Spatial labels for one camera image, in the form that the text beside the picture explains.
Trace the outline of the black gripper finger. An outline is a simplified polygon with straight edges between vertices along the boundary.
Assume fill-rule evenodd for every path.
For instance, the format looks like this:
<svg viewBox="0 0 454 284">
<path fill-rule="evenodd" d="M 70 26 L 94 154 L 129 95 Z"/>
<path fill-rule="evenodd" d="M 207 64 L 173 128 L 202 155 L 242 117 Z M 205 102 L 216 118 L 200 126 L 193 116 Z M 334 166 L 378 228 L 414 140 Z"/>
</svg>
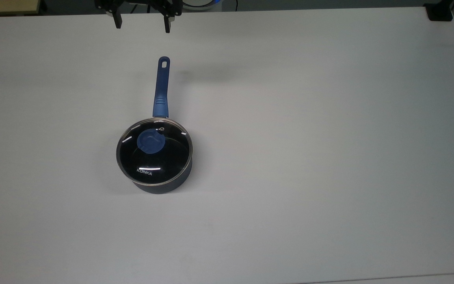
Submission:
<svg viewBox="0 0 454 284">
<path fill-rule="evenodd" d="M 171 22 L 182 15 L 182 0 L 150 0 L 150 5 L 164 17 L 165 31 L 169 34 Z"/>
<path fill-rule="evenodd" d="M 95 0 L 94 5 L 99 10 L 104 10 L 108 15 L 111 15 L 117 29 L 121 29 L 123 20 L 119 11 L 124 0 Z"/>
</svg>

